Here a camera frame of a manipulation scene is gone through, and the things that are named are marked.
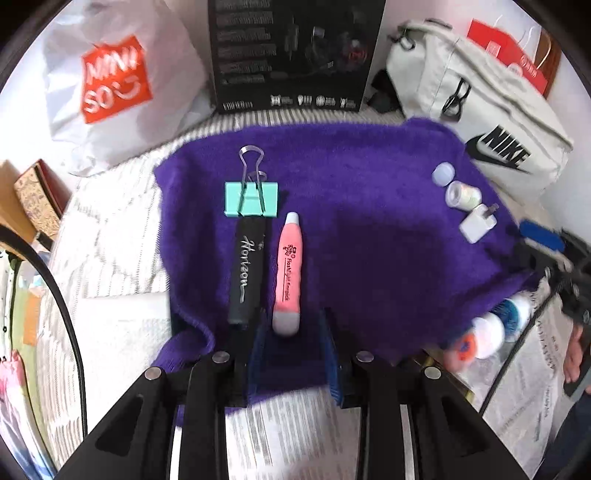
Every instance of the purple towel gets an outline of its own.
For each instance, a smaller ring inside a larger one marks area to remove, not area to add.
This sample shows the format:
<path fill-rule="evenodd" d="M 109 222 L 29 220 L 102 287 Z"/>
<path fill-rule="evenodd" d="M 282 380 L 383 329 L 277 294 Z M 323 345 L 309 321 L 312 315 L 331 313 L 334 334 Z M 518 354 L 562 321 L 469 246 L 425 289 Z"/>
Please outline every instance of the purple towel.
<path fill-rule="evenodd" d="M 168 371 L 223 346 L 236 227 L 223 213 L 224 182 L 240 180 L 238 151 L 248 144 L 265 151 L 261 170 L 280 190 L 267 230 L 270 310 L 287 212 L 300 214 L 304 237 L 300 332 L 268 339 L 261 377 L 268 390 L 324 382 L 315 327 L 321 307 L 363 349 L 394 361 L 459 336 L 527 277 L 511 268 L 517 229 L 509 212 L 442 125 L 253 127 L 195 140 L 155 171 L 171 306 L 189 326 L 158 356 Z M 481 189 L 484 203 L 501 205 L 497 226 L 477 244 L 458 229 L 466 214 L 447 207 L 445 189 L 431 181 L 443 161 L 457 180 Z"/>

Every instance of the miniso bag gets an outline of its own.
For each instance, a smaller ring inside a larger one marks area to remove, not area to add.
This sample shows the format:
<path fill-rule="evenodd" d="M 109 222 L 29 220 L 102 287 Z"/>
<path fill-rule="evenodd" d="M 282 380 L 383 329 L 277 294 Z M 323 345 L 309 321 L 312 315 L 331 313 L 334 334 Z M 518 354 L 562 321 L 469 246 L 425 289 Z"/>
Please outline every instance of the miniso bag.
<path fill-rule="evenodd" d="M 47 115 L 52 139 L 71 148 L 70 173 L 105 171 L 169 140 L 192 106 L 210 113 L 197 95 L 203 64 L 163 1 L 72 2 L 54 24 L 43 47 Z"/>

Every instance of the nike swoosh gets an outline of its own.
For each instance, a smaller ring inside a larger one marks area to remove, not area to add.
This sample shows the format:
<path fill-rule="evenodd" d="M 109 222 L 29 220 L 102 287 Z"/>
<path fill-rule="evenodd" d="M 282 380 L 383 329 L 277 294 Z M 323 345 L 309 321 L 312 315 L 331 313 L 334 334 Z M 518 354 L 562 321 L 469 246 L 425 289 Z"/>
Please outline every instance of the nike swoosh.
<path fill-rule="evenodd" d="M 471 138 L 470 140 L 468 140 L 466 142 L 466 151 L 468 152 L 468 155 L 470 155 L 474 160 L 483 161 L 483 162 L 486 162 L 486 163 L 491 163 L 493 165 L 498 165 L 500 167 L 509 168 L 511 170 L 517 170 L 517 171 L 520 171 L 522 173 L 527 173 L 528 175 L 531 175 L 530 172 L 528 172 L 526 170 L 522 170 L 521 168 L 519 168 L 514 163 L 506 163 L 506 162 L 503 162 L 502 160 L 499 160 L 498 158 L 491 157 L 490 155 L 487 155 L 487 154 L 481 152 L 478 149 L 478 142 L 485 135 L 479 135 L 477 137 Z"/>

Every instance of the binder clip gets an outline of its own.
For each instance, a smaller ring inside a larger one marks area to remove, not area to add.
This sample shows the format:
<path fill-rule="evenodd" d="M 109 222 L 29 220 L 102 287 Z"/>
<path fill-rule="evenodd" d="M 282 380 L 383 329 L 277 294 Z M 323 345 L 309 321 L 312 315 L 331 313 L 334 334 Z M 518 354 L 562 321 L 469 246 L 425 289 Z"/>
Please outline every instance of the binder clip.
<path fill-rule="evenodd" d="M 248 166 L 244 155 L 250 151 L 257 152 L 259 157 L 255 171 L 247 173 Z M 265 153 L 259 147 L 246 145 L 238 154 L 243 164 L 242 181 L 226 182 L 224 214 L 227 217 L 253 215 L 276 217 L 279 186 L 277 183 L 268 182 L 267 174 L 259 170 Z"/>

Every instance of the blue handle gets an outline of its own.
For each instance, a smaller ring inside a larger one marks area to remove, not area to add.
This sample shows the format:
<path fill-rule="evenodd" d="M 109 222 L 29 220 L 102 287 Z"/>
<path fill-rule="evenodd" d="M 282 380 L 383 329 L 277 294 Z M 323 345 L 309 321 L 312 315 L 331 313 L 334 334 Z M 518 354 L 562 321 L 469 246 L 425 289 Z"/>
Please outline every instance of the blue handle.
<path fill-rule="evenodd" d="M 531 238 L 555 252 L 564 252 L 565 244 L 559 234 L 531 220 L 522 220 L 519 224 L 519 232 L 522 236 Z"/>

